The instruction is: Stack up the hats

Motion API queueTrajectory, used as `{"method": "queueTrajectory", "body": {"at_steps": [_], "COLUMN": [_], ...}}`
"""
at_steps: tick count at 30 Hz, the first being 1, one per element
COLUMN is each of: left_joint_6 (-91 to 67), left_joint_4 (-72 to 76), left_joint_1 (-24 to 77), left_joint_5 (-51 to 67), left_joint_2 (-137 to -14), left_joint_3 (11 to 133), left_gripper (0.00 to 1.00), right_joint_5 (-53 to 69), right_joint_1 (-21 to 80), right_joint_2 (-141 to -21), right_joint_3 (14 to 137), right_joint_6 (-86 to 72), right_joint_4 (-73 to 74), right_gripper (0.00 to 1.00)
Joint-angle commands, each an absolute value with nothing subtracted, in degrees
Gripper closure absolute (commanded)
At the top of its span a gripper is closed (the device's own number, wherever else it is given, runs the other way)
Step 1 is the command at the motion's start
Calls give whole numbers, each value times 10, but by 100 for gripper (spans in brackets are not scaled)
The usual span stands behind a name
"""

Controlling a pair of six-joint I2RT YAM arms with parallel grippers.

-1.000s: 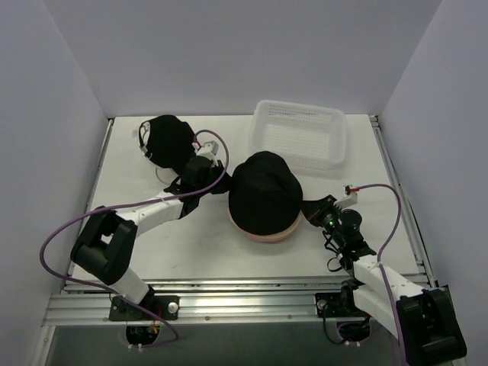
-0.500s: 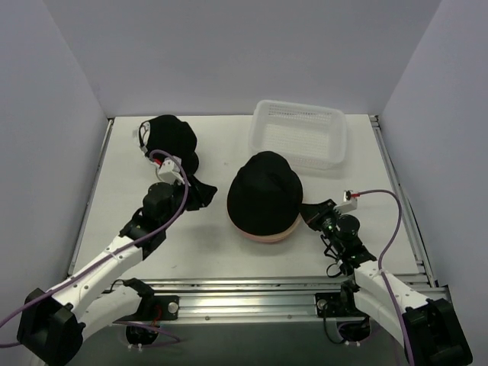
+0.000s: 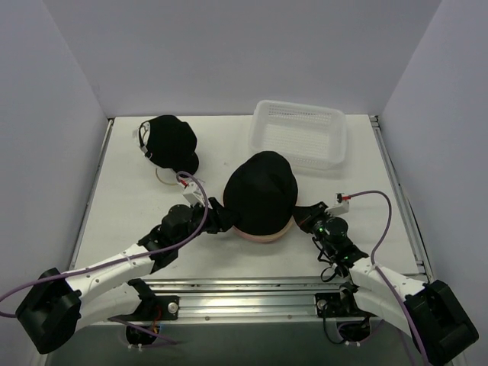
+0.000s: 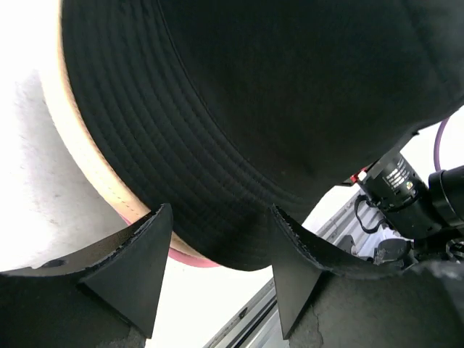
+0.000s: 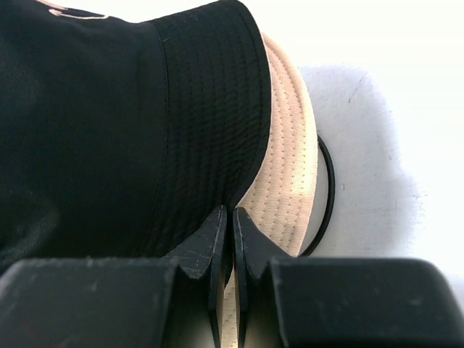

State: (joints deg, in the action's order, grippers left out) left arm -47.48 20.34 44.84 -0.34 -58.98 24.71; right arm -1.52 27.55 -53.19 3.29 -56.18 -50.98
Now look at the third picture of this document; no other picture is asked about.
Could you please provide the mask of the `beige bucket hat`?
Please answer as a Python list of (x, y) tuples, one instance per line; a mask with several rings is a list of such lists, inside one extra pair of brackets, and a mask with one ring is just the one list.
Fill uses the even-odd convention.
[(274, 242), (274, 241), (280, 239), (282, 236), (284, 236), (290, 230), (290, 228), (293, 225), (294, 225), (294, 220), (292, 218), (290, 218), (282, 230), (278, 231), (277, 233), (264, 235), (264, 236), (244, 233), (242, 230), (239, 230), (235, 226), (233, 227), (233, 231), (235, 232), (235, 234), (237, 236), (239, 236), (239, 237), (241, 237), (247, 241), (250, 241), (250, 242), (270, 243), (270, 242)]

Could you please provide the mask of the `black hat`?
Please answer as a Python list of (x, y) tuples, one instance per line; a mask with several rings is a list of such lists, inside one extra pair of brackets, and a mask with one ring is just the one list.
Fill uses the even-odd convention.
[(223, 206), (239, 215), (235, 228), (251, 236), (271, 236), (292, 218), (298, 186), (290, 163), (274, 151), (256, 153), (230, 176)]

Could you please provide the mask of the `gold wire hat stand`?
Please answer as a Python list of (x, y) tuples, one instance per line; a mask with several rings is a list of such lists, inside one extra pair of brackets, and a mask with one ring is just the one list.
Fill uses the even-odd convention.
[(157, 180), (168, 186), (178, 186), (179, 182), (176, 173), (172, 169), (156, 168), (155, 174)]

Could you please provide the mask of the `black baseball cap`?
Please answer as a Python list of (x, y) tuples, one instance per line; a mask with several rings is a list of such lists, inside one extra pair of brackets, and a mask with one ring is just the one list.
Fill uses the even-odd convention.
[(197, 137), (186, 121), (174, 115), (148, 120), (149, 137), (140, 140), (145, 157), (162, 169), (193, 175), (199, 167)]

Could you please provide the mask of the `white baseball cap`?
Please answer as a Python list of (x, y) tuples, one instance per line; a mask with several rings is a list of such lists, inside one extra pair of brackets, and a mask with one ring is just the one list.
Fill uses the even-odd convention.
[(151, 159), (152, 153), (147, 148), (147, 142), (149, 141), (150, 123), (144, 121), (133, 131), (133, 138), (135, 139), (140, 151), (147, 159)]

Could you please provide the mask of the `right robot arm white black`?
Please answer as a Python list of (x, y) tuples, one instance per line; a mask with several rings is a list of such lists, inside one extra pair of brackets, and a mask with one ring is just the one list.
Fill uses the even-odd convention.
[(312, 236), (336, 277), (345, 279), (339, 306), (380, 317), (411, 337), (431, 365), (444, 365), (478, 341), (479, 332), (443, 281), (409, 278), (375, 262), (348, 237), (348, 224), (319, 202), (293, 210), (297, 226)]

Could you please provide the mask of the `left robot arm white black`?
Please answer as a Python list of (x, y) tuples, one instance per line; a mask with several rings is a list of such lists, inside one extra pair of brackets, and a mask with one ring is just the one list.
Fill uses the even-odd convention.
[(104, 261), (63, 273), (45, 271), (15, 311), (37, 351), (51, 353), (93, 323), (161, 315), (163, 307), (143, 277), (176, 260), (178, 250), (201, 233), (226, 232), (239, 220), (215, 198), (209, 202), (173, 206), (137, 243)]

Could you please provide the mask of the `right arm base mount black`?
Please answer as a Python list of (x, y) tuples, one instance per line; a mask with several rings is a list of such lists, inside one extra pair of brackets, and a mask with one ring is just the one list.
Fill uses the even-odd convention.
[(352, 295), (343, 292), (315, 293), (316, 314), (319, 318), (366, 317)]

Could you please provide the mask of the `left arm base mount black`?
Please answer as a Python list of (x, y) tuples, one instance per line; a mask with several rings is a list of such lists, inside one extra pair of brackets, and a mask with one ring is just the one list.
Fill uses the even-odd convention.
[(124, 315), (128, 321), (171, 321), (177, 320), (180, 298), (175, 295), (158, 296), (155, 294), (140, 296), (140, 303), (130, 314)]

